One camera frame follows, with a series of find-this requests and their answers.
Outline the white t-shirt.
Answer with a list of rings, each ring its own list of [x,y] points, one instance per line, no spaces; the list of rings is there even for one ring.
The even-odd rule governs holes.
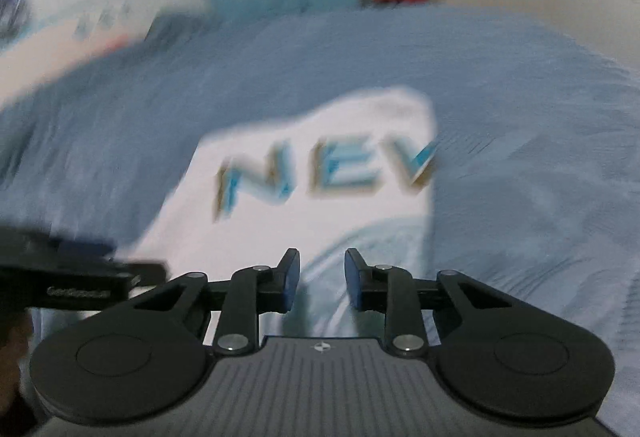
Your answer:
[[[119,258],[213,280],[300,255],[292,313],[267,334],[349,336],[343,255],[421,268],[434,216],[437,119],[405,86],[355,90],[288,117],[243,98],[171,104],[132,124],[82,127],[56,154],[38,226],[101,239]]]

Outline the blue white headboard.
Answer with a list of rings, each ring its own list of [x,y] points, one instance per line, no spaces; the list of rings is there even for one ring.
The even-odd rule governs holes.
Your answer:
[[[29,25],[1,48],[1,58],[62,61],[109,52],[143,38],[155,12],[140,0],[77,1]]]

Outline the blue bedspread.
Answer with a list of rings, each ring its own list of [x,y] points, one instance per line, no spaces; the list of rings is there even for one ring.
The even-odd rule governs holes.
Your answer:
[[[2,111],[1,217],[130,242],[201,137],[393,84],[430,98],[439,126],[426,247],[603,336],[617,372],[602,419],[637,435],[639,79],[521,16],[164,16]]]

